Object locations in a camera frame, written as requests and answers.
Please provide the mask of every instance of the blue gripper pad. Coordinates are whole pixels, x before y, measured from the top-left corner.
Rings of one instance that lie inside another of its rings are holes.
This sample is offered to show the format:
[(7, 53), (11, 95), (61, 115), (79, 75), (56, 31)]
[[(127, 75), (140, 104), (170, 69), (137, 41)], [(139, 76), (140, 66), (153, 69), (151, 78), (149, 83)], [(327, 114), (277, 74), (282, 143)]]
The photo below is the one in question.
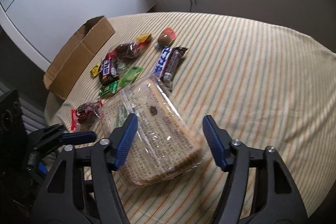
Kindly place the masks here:
[(116, 170), (122, 166), (127, 158), (128, 151), (132, 146), (135, 133), (138, 129), (138, 118), (135, 114), (128, 115), (122, 127), (115, 128), (109, 139), (113, 146), (116, 145), (116, 159), (114, 162)]
[(97, 136), (93, 131), (64, 133), (61, 135), (60, 141), (63, 145), (72, 144), (80, 145), (84, 143), (93, 143)]
[(202, 125), (203, 133), (208, 142), (215, 163), (224, 171), (228, 165), (226, 156), (230, 153), (230, 151), (227, 150), (230, 149), (229, 143), (231, 138), (226, 130), (218, 128), (211, 115), (204, 116)]

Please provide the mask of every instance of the cardboard box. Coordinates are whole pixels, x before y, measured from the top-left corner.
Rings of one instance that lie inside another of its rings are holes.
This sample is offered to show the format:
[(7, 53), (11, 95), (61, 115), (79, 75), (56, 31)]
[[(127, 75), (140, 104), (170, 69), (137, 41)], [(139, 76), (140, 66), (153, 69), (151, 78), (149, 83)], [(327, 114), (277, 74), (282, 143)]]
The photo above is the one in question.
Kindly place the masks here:
[(47, 69), (47, 90), (65, 100), (76, 81), (100, 48), (115, 33), (104, 16), (91, 18), (62, 47)]

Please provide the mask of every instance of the candy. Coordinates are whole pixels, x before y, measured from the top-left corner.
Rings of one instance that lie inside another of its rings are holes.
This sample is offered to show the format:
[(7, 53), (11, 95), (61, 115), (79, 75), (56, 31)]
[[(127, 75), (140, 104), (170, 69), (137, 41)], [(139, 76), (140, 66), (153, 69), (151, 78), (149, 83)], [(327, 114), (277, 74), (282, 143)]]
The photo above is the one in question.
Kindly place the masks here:
[(173, 51), (172, 48), (163, 49), (163, 51), (160, 54), (159, 60), (156, 63), (156, 66), (154, 67), (153, 73), (160, 79), (165, 72), (172, 51)]
[(140, 73), (142, 72), (143, 68), (141, 67), (133, 67), (130, 68), (123, 77), (121, 77), (119, 83), (118, 83), (118, 88), (123, 89), (126, 87), (128, 84), (133, 83)]
[(88, 130), (89, 126), (94, 125), (99, 120), (98, 110), (101, 106), (101, 101), (98, 100), (89, 101), (76, 109), (71, 109), (71, 130)]
[(107, 86), (102, 86), (98, 91), (98, 98), (106, 98), (115, 95), (118, 90), (119, 81), (115, 81)]
[(186, 51), (187, 48), (184, 47), (167, 47), (161, 52), (159, 60), (154, 67), (153, 73), (170, 89), (179, 60)]
[(139, 40), (135, 39), (129, 43), (118, 45), (115, 48), (115, 53), (119, 59), (137, 58), (144, 52), (146, 46), (151, 42), (151, 40), (152, 36), (145, 40), (143, 40), (143, 37), (141, 37), (140, 41), (142, 42), (139, 42)]
[(163, 47), (163, 46), (169, 47), (170, 45), (172, 45), (175, 39), (176, 39), (176, 34), (173, 31), (173, 29), (166, 28), (159, 35), (159, 38), (157, 39), (157, 44), (159, 47)]
[(117, 62), (115, 58), (104, 59), (99, 67), (99, 80), (102, 85), (109, 85), (119, 80)]
[(151, 106), (149, 108), (149, 111), (151, 112), (152, 115), (157, 115), (158, 113), (158, 109), (156, 108), (156, 106)]
[(172, 88), (173, 84), (173, 77), (175, 75), (177, 66), (179, 64), (180, 58), (183, 57), (184, 53), (187, 51), (187, 48), (184, 47), (176, 47), (173, 49), (173, 52), (171, 53), (170, 60), (167, 64), (166, 70), (163, 74), (163, 83), (165, 86)]
[(99, 64), (96, 64), (90, 72), (93, 77), (96, 77), (99, 74)]
[(142, 35), (139, 35), (135, 38), (139, 43), (150, 43), (152, 41), (152, 34), (151, 33), (145, 33)]

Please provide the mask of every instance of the green candy wrapper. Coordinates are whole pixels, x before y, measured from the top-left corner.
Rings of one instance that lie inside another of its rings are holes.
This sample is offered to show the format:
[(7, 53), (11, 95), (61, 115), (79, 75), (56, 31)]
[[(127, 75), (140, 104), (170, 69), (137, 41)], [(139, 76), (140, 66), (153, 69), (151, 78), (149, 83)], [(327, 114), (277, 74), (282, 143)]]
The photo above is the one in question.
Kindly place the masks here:
[(143, 68), (141, 67), (132, 67), (130, 68), (123, 77), (119, 80), (118, 83), (118, 89), (123, 89), (128, 84), (133, 83), (139, 76), (139, 74), (142, 72)]
[(107, 86), (102, 86), (98, 91), (98, 98), (104, 98), (106, 96), (113, 96), (118, 92), (118, 82), (115, 81)]

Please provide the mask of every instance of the striped tablecloth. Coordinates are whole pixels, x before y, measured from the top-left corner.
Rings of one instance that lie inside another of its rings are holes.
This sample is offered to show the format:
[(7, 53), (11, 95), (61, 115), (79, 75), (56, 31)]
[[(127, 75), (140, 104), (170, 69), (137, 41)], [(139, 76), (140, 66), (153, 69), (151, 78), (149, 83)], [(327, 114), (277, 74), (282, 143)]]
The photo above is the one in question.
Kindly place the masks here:
[[(211, 114), (220, 128), (247, 146), (277, 148), (298, 185), (308, 215), (336, 179), (336, 55), (297, 31), (249, 19), (196, 14), (148, 13), (110, 18), (116, 33), (90, 62), (49, 124), (70, 128), (70, 109), (96, 98), (100, 87), (90, 69), (111, 46), (142, 33), (157, 37), (166, 27), (177, 33), (175, 46), (189, 48), (174, 77), (172, 95), (198, 138), (202, 118)], [(134, 63), (151, 71), (159, 57), (154, 43)], [(101, 125), (96, 133), (102, 136)], [(182, 177), (136, 190), (118, 174), (115, 183), (131, 223), (208, 223), (226, 174), (209, 149), (203, 164)], [(250, 172), (242, 217), (253, 195)]]

